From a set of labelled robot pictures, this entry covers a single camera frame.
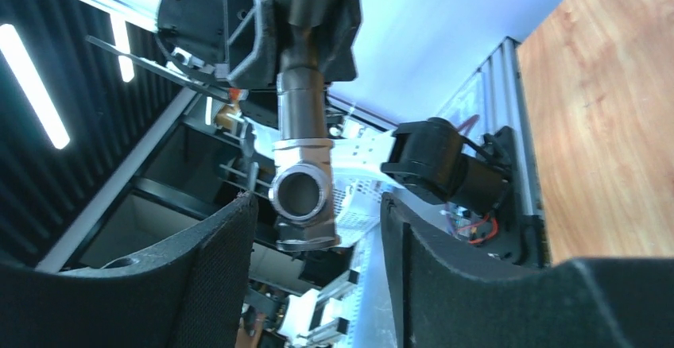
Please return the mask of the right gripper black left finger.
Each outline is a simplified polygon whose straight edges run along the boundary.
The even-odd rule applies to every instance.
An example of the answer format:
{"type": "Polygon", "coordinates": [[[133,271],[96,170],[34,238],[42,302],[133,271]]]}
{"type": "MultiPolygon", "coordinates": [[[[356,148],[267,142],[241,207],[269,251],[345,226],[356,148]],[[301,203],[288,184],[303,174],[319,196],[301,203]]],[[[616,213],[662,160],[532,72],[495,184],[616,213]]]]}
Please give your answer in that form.
{"type": "Polygon", "coordinates": [[[257,217],[246,193],[100,269],[2,265],[2,346],[234,346],[257,217]]]}

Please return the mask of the grey faucet with lever handle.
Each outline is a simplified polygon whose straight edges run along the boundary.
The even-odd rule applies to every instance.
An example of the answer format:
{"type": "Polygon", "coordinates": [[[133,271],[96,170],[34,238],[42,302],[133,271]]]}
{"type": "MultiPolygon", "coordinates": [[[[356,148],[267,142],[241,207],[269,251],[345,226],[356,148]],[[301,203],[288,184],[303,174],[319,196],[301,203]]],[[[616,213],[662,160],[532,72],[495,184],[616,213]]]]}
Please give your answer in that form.
{"type": "Polygon", "coordinates": [[[279,57],[279,130],[283,139],[325,138],[323,74],[315,28],[335,0],[274,0],[289,30],[282,35],[279,57]]]}

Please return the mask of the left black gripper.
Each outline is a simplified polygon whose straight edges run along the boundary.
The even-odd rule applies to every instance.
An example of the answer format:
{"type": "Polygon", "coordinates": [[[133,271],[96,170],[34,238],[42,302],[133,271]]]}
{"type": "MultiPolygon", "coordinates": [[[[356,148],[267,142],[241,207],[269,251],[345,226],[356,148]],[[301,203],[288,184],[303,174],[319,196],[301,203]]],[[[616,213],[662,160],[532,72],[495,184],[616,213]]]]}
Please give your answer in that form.
{"type": "MultiPolygon", "coordinates": [[[[360,0],[334,0],[317,28],[319,69],[327,83],[357,77],[353,43],[362,23],[360,0]]],[[[198,94],[230,101],[230,89],[266,88],[277,67],[277,27],[273,0],[160,0],[155,41],[178,71],[124,52],[88,36],[86,41],[198,94]],[[181,48],[212,67],[225,62],[226,78],[182,64],[171,52],[181,48]]]]}

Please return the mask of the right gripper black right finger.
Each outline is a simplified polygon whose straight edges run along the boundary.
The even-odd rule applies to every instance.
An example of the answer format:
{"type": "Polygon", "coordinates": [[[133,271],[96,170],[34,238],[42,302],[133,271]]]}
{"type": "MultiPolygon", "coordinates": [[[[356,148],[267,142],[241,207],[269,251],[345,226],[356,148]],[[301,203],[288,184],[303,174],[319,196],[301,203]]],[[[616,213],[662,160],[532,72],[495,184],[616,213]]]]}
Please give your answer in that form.
{"type": "Polygon", "coordinates": [[[382,244],[400,347],[670,347],[673,261],[500,261],[383,196],[382,244]]]}

